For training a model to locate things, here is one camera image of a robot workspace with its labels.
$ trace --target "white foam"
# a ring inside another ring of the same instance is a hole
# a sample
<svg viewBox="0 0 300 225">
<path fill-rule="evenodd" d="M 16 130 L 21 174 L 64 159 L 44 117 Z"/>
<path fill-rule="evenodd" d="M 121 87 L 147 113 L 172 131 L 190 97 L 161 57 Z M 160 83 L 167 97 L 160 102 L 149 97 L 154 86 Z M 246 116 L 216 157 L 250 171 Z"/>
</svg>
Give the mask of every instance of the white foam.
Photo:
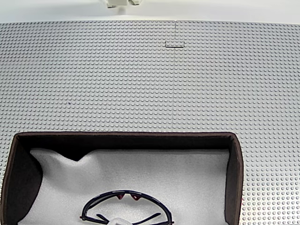
<svg viewBox="0 0 300 225">
<path fill-rule="evenodd" d="M 19 225 L 84 225 L 79 216 L 86 202 L 107 191 L 129 189 L 151 195 L 172 213 L 178 225 L 226 225 L 227 150 L 96 150 L 78 162 L 44 149 L 31 151 L 43 169 L 38 196 Z M 147 200 L 125 196 L 91 209 L 109 220 L 131 223 L 160 212 Z M 147 224 L 166 221 L 161 215 Z"/>
</svg>

